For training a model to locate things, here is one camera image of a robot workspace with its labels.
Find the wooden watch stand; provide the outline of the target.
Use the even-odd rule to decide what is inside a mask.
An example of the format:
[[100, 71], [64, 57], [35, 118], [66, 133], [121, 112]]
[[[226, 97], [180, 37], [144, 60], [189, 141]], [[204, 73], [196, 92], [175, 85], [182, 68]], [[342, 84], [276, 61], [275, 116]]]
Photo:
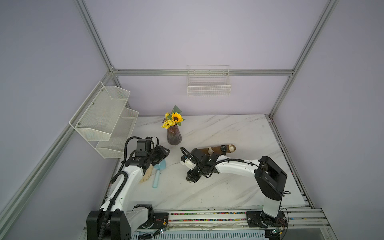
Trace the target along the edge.
[[[220, 146], [211, 147], [211, 148], [214, 150], [214, 154], [222, 155]], [[204, 154], [209, 155], [209, 154], [208, 154], [208, 147], [206, 147], [206, 148], [200, 148], [199, 150], [200, 150], [201, 152], [203, 152]]]

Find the black wrist watch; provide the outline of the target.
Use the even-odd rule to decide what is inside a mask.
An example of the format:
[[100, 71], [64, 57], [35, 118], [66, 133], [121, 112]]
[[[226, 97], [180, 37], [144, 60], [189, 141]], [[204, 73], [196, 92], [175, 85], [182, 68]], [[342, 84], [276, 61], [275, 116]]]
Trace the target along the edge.
[[221, 149], [222, 155], [225, 156], [228, 152], [228, 147], [226, 145], [221, 145], [220, 149]]

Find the beige wrist watch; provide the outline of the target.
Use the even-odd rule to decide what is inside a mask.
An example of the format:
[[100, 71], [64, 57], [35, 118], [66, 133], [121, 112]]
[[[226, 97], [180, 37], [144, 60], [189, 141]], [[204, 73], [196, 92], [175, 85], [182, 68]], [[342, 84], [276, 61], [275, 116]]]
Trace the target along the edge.
[[214, 153], [214, 150], [211, 147], [208, 147], [208, 154], [211, 156]]
[[234, 145], [228, 145], [228, 151], [229, 151], [230, 153], [233, 153], [233, 152], [236, 151], [236, 147], [235, 147]]

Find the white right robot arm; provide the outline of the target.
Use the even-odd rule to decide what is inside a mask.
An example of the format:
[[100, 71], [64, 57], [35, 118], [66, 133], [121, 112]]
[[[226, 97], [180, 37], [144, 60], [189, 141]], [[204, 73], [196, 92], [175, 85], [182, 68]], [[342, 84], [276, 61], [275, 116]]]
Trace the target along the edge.
[[255, 179], [265, 199], [262, 211], [247, 214], [249, 225], [286, 230], [289, 217], [281, 211], [281, 202], [283, 197], [291, 194], [285, 191], [287, 173], [268, 156], [255, 161], [228, 157], [227, 154], [235, 149], [232, 145], [222, 145], [218, 151], [207, 148], [189, 152], [181, 147], [181, 162], [189, 168], [186, 180], [196, 183], [200, 178], [208, 179], [213, 174], [233, 174]]

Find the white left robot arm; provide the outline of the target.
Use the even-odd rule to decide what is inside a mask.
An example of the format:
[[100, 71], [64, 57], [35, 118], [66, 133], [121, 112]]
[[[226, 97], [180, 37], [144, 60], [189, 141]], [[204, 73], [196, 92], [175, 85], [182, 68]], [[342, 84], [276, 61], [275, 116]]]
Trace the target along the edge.
[[129, 137], [118, 172], [110, 184], [111, 196], [99, 210], [86, 219], [89, 240], [129, 240], [139, 228], [150, 229], [156, 222], [152, 205], [135, 205], [129, 209], [130, 197], [150, 167], [161, 163], [170, 150], [159, 144], [157, 137]]

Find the beige wooden board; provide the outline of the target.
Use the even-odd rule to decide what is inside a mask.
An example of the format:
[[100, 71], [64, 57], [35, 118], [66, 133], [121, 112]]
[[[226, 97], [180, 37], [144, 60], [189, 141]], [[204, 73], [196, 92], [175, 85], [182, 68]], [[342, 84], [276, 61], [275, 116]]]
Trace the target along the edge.
[[146, 170], [146, 172], [145, 172], [143, 178], [140, 180], [140, 184], [149, 180], [149, 178], [150, 178], [151, 175], [152, 175], [152, 171], [153, 171], [153, 169], [154, 169], [154, 166], [153, 166], [153, 165], [150, 165], [149, 168]]

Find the light blue plastic shovel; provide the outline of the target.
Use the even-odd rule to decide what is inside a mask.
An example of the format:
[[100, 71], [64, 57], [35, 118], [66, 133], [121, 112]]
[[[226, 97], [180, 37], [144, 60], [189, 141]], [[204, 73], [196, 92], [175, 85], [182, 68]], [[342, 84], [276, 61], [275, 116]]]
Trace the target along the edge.
[[166, 160], [162, 160], [161, 162], [156, 164], [154, 168], [156, 169], [156, 175], [153, 182], [153, 188], [156, 189], [159, 185], [160, 173], [166, 168]]

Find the dark purple ribbed vase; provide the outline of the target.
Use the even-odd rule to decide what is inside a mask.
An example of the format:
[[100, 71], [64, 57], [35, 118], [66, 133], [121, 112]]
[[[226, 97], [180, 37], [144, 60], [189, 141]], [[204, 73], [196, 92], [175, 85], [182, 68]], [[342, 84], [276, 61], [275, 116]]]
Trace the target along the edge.
[[178, 125], [170, 126], [167, 131], [167, 141], [170, 145], [177, 146], [182, 142], [182, 135]]

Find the sunflower bouquet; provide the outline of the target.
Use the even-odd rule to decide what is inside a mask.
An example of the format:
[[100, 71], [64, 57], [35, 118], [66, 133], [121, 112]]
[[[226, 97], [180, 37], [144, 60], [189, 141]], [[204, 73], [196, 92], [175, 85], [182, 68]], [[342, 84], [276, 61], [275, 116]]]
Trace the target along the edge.
[[181, 109], [175, 105], [172, 111], [165, 113], [162, 128], [169, 129], [170, 127], [181, 126], [184, 120]]

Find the white two-tier mesh shelf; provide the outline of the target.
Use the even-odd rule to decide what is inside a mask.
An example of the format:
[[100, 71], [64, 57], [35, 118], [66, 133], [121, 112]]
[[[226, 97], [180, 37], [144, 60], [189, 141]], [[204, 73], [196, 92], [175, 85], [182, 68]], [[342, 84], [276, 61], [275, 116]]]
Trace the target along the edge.
[[139, 112], [128, 108], [130, 91], [98, 83], [69, 125], [104, 159], [121, 159]]

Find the aluminium cage frame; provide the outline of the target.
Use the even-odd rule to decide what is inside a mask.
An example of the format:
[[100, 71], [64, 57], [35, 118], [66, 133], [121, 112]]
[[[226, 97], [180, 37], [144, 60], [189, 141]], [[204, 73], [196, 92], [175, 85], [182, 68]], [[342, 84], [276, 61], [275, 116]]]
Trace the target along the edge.
[[[102, 59], [106, 62], [108, 71], [102, 78], [102, 83], [108, 83], [109, 81], [114, 81], [115, 84], [118, 84], [118, 76], [199, 76], [199, 77], [212, 77], [212, 76], [287, 76], [288, 79], [284, 84], [284, 87], [279, 94], [276, 102], [273, 105], [271, 112], [268, 114], [270, 120], [273, 119], [274, 115], [277, 113], [280, 105], [282, 104], [284, 98], [286, 97], [289, 89], [291, 88], [293, 82], [297, 78], [304, 62], [306, 61], [308, 55], [313, 49], [316, 41], [321, 34], [321, 31], [324, 29], [327, 21], [332, 15], [334, 9], [336, 8], [338, 1], [328, 1], [325, 5], [310, 37], [308, 38], [295, 66], [292, 70], [229, 70], [224, 72], [223, 70], [123, 70], [123, 69], [113, 69], [111, 61], [107, 57], [105, 48], [101, 42], [100, 36], [96, 30], [96, 26], [91, 18], [90, 12], [86, 6], [85, 1], [75, 1], [81, 17], [95, 43], [98, 50], [102, 55]], [[64, 146], [69, 142], [70, 137], [73, 135], [75, 129], [70, 125], [66, 125], [58, 138], [54, 141], [52, 146], [43, 156], [41, 161], [37, 164], [35, 169], [27, 177], [25, 182], [7, 204], [5, 209], [1, 213], [1, 239], [4, 239], [7, 234], [10, 232], [11, 228], [20, 217], [27, 204], [31, 200], [32, 196], [35, 194], [38, 187], [46, 178], [47, 174], [51, 168], [55, 165], [59, 153], [64, 149]]]

